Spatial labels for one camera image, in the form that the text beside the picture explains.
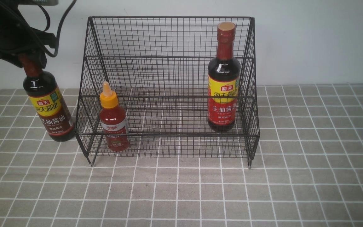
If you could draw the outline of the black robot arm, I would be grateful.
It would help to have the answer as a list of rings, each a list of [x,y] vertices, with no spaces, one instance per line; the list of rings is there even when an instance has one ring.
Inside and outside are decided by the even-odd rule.
[[[25,54],[39,67],[47,64],[45,47],[56,48],[56,36],[30,27],[18,6],[27,0],[0,0],[0,59],[19,68],[20,54]]]

